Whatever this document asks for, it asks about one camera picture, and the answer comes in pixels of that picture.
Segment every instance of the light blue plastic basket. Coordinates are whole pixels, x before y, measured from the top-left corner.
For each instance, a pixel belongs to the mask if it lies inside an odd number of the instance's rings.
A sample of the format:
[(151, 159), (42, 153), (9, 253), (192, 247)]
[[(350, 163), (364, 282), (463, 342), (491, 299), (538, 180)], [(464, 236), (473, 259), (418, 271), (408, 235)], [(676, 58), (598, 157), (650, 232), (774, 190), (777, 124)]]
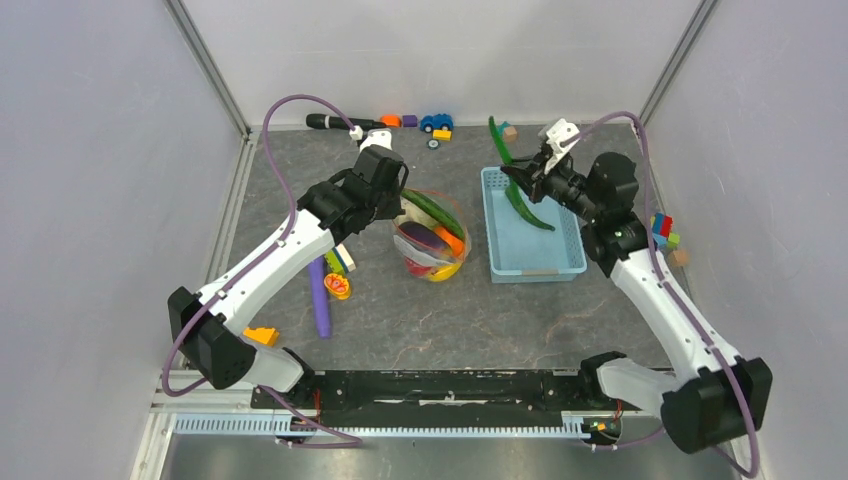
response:
[(480, 172), (493, 283), (570, 282), (586, 271), (577, 217), (550, 198), (525, 204), (551, 232), (522, 219), (506, 198), (509, 177), (498, 167)]

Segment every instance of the transparent bowl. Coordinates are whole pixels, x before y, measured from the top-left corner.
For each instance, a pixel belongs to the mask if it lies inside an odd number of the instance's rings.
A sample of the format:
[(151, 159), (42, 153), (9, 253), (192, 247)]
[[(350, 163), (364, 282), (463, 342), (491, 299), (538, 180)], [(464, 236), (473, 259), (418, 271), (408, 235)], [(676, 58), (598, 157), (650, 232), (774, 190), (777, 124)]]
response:
[(471, 251), (462, 210), (442, 193), (406, 190), (405, 213), (392, 221), (395, 248), (411, 275), (443, 282), (459, 271)]

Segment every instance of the cable connector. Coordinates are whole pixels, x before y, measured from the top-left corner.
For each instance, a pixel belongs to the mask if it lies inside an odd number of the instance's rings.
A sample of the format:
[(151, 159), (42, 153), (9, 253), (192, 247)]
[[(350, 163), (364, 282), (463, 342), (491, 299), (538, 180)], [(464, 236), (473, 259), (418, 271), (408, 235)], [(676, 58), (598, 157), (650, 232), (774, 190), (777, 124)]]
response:
[(350, 138), (353, 139), (354, 142), (358, 142), (365, 136), (365, 132), (362, 130), (362, 127), (357, 125), (353, 127), (353, 130), (348, 131), (348, 135), (350, 135)]

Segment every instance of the red block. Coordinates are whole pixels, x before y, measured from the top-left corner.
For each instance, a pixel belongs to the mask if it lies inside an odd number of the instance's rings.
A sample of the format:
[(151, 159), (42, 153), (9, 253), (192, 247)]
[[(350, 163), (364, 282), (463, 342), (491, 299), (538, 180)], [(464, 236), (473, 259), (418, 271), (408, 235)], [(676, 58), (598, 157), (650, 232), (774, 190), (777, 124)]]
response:
[(671, 234), (671, 221), (671, 217), (668, 215), (663, 217), (663, 224), (662, 227), (660, 227), (660, 235), (665, 238), (668, 238), (669, 234)]

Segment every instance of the toy car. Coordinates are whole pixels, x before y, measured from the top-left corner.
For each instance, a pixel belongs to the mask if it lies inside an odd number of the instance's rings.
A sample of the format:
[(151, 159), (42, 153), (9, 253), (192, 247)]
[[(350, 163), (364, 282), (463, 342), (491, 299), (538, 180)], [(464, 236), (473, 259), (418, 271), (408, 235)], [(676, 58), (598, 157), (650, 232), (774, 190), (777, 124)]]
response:
[(453, 130), (453, 119), (447, 113), (439, 113), (436, 115), (427, 115), (418, 123), (418, 127), (427, 133), (433, 133), (433, 130)]

